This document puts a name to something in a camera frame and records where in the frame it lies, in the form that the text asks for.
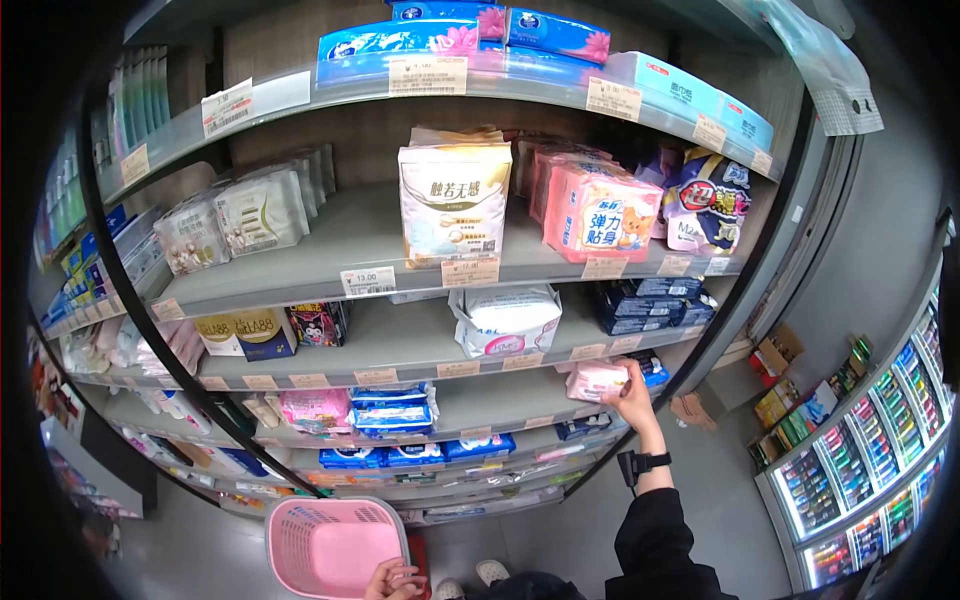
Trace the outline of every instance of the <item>tissue package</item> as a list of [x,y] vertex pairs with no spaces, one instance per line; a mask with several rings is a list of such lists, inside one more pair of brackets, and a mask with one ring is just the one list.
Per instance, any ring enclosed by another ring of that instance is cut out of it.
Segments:
[[457,318],[453,338],[470,358],[548,352],[563,314],[545,283],[451,290],[447,304]]
[[317,62],[397,50],[429,50],[439,55],[462,56],[476,51],[478,33],[475,18],[368,23],[322,36]]
[[397,160],[409,268],[503,252],[510,144],[411,146]]
[[508,46],[538,48],[597,64],[607,61],[610,32],[549,12],[528,9],[507,10]]
[[750,170],[706,148],[686,151],[684,166],[663,197],[666,243],[672,250],[731,254],[750,210]]
[[480,39],[501,41],[503,39],[503,7],[482,2],[398,2],[394,4],[394,21],[410,19],[476,19]]

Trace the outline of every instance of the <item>black sleeve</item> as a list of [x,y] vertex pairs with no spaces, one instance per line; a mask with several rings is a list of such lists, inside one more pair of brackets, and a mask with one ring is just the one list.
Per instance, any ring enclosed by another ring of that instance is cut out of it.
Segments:
[[607,581],[607,600],[728,598],[712,567],[690,560],[693,534],[672,488],[637,497],[616,534],[613,549],[623,577]]

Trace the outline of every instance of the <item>white sanitary pad package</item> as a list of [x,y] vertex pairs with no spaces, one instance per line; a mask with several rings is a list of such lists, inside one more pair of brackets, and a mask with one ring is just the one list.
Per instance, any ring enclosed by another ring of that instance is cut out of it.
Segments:
[[546,284],[451,290],[453,339],[470,358],[547,352],[560,323],[560,294]]

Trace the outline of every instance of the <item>right hand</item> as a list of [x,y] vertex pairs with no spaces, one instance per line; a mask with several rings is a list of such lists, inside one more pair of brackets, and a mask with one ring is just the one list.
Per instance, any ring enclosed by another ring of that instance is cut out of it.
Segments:
[[637,431],[658,426],[654,407],[650,403],[650,392],[643,380],[639,363],[632,358],[621,358],[614,361],[614,364],[627,368],[630,381],[620,390],[619,396],[605,396],[604,402],[615,408],[616,412],[620,413],[620,417],[623,417],[624,421]]

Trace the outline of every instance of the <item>pink flower print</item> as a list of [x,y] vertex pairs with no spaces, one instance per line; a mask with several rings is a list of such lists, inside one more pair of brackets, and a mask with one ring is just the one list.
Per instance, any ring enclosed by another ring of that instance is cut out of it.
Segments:
[[480,39],[495,41],[503,39],[504,14],[503,9],[496,7],[484,9],[477,14],[477,22],[480,24]]
[[451,27],[446,35],[439,34],[430,39],[430,50],[434,54],[462,56],[477,49],[477,28],[466,25],[457,29]]
[[594,32],[587,36],[587,45],[579,50],[571,50],[570,54],[590,62],[603,64],[610,54],[610,34]]

